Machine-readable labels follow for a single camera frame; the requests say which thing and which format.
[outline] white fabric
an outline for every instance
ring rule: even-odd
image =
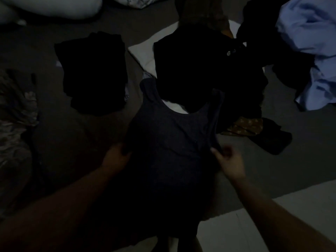
[[[48,17],[84,19],[97,14],[103,0],[2,0],[20,9]]]
[[[0,25],[17,22],[18,20],[19,15],[17,12],[6,4],[0,2]]]
[[[115,0],[116,2],[132,8],[142,9],[158,0]]]
[[[230,29],[233,33],[233,36],[236,38],[238,28],[240,27],[240,24],[237,22],[234,22],[232,20],[229,20],[230,23]],[[154,42],[159,41],[160,39],[164,38],[165,36],[172,34],[178,27],[179,23],[176,22],[165,29],[162,29],[161,31],[155,33],[152,37],[150,37],[148,40],[134,45],[130,46],[128,48],[128,51],[133,55],[133,57],[139,62],[141,67],[146,71],[152,74],[154,77],[156,77],[156,70],[155,70],[155,60],[154,60],[154,52],[153,52],[153,44]]]

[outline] white sheet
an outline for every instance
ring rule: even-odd
[[[234,22],[232,20],[229,20],[230,23],[230,29],[233,33],[233,36],[236,38],[238,28],[240,27],[240,24],[237,22]],[[128,48],[128,51],[133,55],[133,57],[139,62],[141,67],[146,71],[152,74],[156,77],[156,71],[155,71],[155,60],[154,60],[154,52],[153,52],[153,44],[154,42],[159,41],[160,39],[164,38],[165,36],[172,34],[178,26],[178,22],[166,27],[165,29],[162,29],[161,31],[155,33],[152,37],[150,37],[148,40],[134,45],[130,46]]]

